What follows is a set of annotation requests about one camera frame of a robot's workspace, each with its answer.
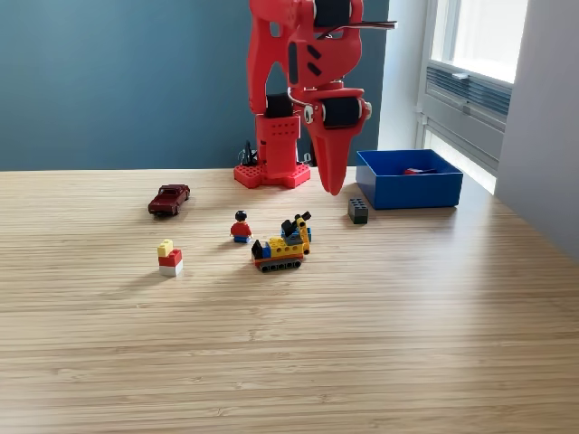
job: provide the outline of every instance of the yellow lego piece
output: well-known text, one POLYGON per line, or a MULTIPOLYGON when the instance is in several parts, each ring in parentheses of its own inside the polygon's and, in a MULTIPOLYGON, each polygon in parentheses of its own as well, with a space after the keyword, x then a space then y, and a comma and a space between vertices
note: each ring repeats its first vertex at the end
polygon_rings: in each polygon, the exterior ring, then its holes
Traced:
POLYGON ((304 242, 302 245, 304 255, 309 255, 311 250, 309 249, 308 225, 301 217, 296 222, 298 223, 299 237, 304 242))
POLYGON ((173 242, 171 240, 164 240, 161 245, 157 247, 157 255, 159 258, 166 258, 172 251, 173 242))
POLYGON ((303 245, 288 246, 286 241, 281 237, 270 238, 270 248, 272 258, 288 255, 301 255, 304 252, 303 245))

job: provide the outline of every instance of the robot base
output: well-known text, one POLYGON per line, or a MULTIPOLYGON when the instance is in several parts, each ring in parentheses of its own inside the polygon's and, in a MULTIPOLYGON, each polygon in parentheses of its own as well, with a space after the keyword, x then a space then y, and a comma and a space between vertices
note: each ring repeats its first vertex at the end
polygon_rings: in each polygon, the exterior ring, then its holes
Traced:
POLYGON ((286 188, 296 188, 311 177, 311 172, 308 165, 299 164, 292 175, 272 179, 264 173, 261 165, 238 165, 233 169, 233 176, 236 181, 247 188, 257 188, 260 185, 283 185, 286 188))

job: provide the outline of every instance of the blue plastic bin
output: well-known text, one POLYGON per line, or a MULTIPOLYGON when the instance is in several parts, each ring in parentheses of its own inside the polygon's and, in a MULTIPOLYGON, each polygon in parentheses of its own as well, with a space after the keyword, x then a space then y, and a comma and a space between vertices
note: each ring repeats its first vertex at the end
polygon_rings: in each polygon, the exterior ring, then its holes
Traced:
POLYGON ((359 151, 356 181, 375 210, 459 204, 462 172, 431 149, 359 151), (436 174, 404 175, 406 169, 436 174))

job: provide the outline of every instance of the window frame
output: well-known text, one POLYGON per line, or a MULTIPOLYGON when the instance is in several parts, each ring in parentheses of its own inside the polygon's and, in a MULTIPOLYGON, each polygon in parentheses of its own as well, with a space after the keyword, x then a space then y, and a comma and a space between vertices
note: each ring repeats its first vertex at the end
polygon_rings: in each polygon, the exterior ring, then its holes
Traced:
MULTIPOLYGON (((442 58, 451 61, 460 17, 461 0, 448 1, 442 58)), ((447 71, 456 80, 468 77, 472 82, 498 90, 512 91, 513 83, 458 68, 445 61, 432 59, 438 5, 439 0, 429 0, 422 50, 419 96, 416 106, 419 126, 415 147, 424 148, 426 130, 427 128, 431 129, 439 136, 442 135, 449 139, 452 146, 473 159, 478 165, 495 174, 498 169, 507 117, 432 85, 427 81, 427 69, 432 67, 447 71)))

